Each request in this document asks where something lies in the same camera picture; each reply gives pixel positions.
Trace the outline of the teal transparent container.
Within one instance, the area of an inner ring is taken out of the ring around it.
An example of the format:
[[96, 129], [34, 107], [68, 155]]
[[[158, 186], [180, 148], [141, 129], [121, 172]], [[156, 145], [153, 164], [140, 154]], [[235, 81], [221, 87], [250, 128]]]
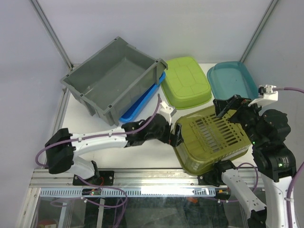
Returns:
[[233, 95], [258, 98], [258, 88], [246, 66], [239, 61], [221, 62], [210, 68], [207, 79], [214, 98], [227, 100]]

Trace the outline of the olive green slotted basket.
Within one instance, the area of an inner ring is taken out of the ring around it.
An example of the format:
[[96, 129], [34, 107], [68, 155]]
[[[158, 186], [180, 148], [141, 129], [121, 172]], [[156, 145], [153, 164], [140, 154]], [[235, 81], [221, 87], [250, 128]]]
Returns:
[[229, 110], [222, 118], [217, 118], [215, 107], [210, 106], [176, 121], [181, 125], [184, 142], [174, 151], [185, 172], [202, 175], [218, 161], [234, 160], [247, 153], [250, 140], [241, 125], [228, 121], [235, 112]]

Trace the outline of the lime green container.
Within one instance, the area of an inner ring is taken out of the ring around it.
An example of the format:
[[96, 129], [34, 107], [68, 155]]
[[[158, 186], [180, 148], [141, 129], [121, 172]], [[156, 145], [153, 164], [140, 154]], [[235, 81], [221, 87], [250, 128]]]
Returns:
[[193, 57], [167, 61], [166, 77], [161, 83], [163, 93], [178, 110], [203, 105], [212, 98], [211, 87], [203, 70]]

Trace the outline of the large grey crate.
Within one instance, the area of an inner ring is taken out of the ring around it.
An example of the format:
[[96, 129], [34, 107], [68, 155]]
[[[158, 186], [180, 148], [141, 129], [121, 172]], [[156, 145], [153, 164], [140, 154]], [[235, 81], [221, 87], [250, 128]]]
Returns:
[[167, 69], [163, 59], [155, 59], [116, 37], [60, 82], [91, 116], [97, 115], [113, 126], [152, 85], [159, 85]]

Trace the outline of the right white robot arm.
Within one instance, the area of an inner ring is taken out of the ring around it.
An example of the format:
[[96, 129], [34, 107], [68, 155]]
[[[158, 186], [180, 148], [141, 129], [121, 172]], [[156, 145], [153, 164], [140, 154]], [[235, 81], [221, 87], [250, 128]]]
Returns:
[[232, 161], [214, 164], [214, 185], [224, 183], [231, 189], [246, 210], [250, 228], [295, 228], [293, 188], [301, 169], [296, 168], [295, 156], [284, 143], [291, 131], [287, 115], [275, 109], [259, 114], [261, 107], [239, 95], [228, 100], [215, 99], [213, 104], [218, 118], [229, 110], [235, 111], [228, 121], [241, 125], [252, 143], [252, 156], [263, 180], [266, 203], [256, 198]]

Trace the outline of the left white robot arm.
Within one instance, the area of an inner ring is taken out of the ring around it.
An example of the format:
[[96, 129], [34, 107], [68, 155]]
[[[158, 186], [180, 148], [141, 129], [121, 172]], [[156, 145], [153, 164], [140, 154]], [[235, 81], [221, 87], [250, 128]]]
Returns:
[[81, 158], [81, 155], [97, 150], [140, 146], [149, 140], [159, 140], [175, 148], [184, 142], [181, 125], [173, 131], [172, 124], [161, 114], [146, 120], [128, 122], [109, 131], [76, 134], [67, 128], [59, 129], [45, 144], [47, 169], [50, 174], [71, 173], [88, 184], [99, 181], [95, 161]]

